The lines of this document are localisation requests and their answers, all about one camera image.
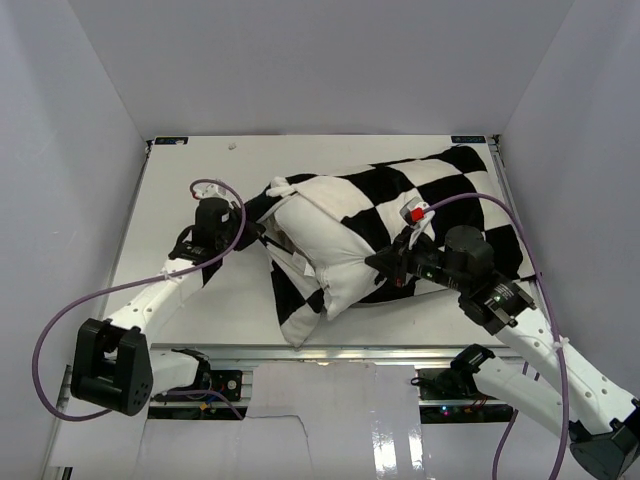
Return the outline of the left blue corner label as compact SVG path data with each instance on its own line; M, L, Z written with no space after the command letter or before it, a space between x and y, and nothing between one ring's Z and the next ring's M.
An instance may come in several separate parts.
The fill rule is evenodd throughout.
M168 137L168 136L161 136L161 137L156 137L153 141L153 145L157 146L157 145L161 145L161 146L179 146L179 145L186 145L189 141L188 137Z

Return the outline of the white pillow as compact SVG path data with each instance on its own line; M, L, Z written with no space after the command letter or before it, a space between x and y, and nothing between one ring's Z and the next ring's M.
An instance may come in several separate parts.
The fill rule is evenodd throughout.
M283 177L266 194L281 198L276 224L312 265L332 320L375 289L375 271L364 259L372 247L341 221L372 206L347 180L314 176L300 183Z

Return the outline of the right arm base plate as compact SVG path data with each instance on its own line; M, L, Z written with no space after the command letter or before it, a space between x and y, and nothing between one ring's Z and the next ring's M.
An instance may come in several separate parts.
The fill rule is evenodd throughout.
M419 369L410 383L418 390L423 425L507 423L514 413L451 369Z

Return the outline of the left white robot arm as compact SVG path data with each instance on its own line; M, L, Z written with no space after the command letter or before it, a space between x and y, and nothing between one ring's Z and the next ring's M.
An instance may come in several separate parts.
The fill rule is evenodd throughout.
M263 226L244 218L240 206L205 198L193 224L177 237L160 279L104 320L85 321L77 335L70 392L79 400L138 414L155 396L177 390L191 399L205 396L211 374L191 350L152 352L162 327L221 268L224 257L259 239Z

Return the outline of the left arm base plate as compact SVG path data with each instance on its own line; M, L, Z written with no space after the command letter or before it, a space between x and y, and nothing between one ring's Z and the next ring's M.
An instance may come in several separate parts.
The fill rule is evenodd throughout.
M210 370L196 383L151 400L148 418L155 420L243 420L247 395L241 370Z

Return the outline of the aluminium table edge rail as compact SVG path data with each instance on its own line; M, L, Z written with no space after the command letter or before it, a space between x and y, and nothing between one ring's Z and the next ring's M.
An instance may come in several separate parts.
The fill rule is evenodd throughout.
M157 344L153 352L190 349L204 354L210 361L390 361L424 363L450 361L463 347L363 347L306 346L299 349L274 345L170 345Z

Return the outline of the black white checkered pillowcase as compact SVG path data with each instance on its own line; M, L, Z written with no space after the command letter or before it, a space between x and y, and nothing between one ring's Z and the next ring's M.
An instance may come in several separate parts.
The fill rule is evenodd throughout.
M400 210L409 200L419 197L428 206L438 207L424 232L438 249L443 249L450 229L460 225L471 226L478 229L493 248L495 267L500 273L512 280L530 279L534 275L530 256L513 223L493 202L498 194L487 166L470 146L453 146L422 158L364 164L327 174L300 173L283 178L300 183L321 175L347 180L372 202L370 208L341 221L372 247L370 255L392 245L396 237L409 228ZM266 228L258 243L270 263L280 331L290 345L299 347L309 339L320 321L332 321L344 311L332 320L327 317L324 290L312 265L276 224L274 213L282 199L266 194L271 181L246 202L245 209L247 220ZM350 307L397 304L405 298L423 297L440 288L437 284L412 277L404 287L395 287L374 271L374 291Z

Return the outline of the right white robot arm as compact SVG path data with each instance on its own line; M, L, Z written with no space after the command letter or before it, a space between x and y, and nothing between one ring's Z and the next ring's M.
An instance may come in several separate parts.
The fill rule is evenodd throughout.
M494 267L494 251L479 230L456 226L437 249L426 235L412 243L406 228L394 243L366 258L402 286L411 277L458 292L464 314L516 351L544 379L535 382L492 351L471 345L451 363L461 397L480 393L504 401L553 434L566 434L576 462L597 479L618 479L639 456L639 401L609 380L565 338L534 299Z

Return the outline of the blue table corner label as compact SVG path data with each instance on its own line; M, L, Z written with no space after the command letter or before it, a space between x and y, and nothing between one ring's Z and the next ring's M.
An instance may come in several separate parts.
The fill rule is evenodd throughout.
M453 144L486 144L487 140L482 135L452 135Z

